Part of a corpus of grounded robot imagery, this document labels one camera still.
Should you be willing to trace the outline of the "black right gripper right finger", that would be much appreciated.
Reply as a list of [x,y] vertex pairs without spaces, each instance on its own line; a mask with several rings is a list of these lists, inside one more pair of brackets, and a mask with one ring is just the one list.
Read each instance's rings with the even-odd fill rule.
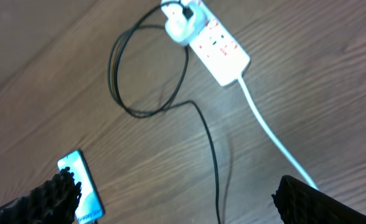
[[285,224],[366,224],[366,215],[290,176],[272,195]]

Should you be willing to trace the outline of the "white power strip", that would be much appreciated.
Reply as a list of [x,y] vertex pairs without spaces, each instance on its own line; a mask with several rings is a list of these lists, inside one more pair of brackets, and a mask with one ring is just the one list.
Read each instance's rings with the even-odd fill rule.
[[233,83],[250,64],[250,56],[203,1],[189,1],[205,14],[205,27],[190,47],[220,86]]

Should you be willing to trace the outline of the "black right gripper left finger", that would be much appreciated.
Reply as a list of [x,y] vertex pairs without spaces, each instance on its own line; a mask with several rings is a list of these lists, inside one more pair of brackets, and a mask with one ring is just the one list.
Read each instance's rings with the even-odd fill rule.
[[82,183],[75,182],[70,168],[51,180],[0,207],[0,224],[72,224],[78,208]]

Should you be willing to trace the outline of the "Samsung Galaxy smartphone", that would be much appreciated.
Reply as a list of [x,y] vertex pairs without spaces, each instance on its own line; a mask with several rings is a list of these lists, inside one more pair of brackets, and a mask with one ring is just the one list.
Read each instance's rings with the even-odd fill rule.
[[105,214],[105,208],[83,152],[80,149],[70,152],[57,161],[57,167],[59,170],[69,167],[69,172],[73,173],[74,183],[81,183],[81,197],[75,211],[78,224],[95,223]]

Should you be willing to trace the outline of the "white wall charger adapter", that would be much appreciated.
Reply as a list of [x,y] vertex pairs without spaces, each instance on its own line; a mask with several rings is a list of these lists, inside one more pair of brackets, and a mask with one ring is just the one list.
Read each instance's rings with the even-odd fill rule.
[[167,17],[165,29],[171,39],[181,46],[187,46],[205,27],[207,16],[203,2],[161,1],[161,10]]

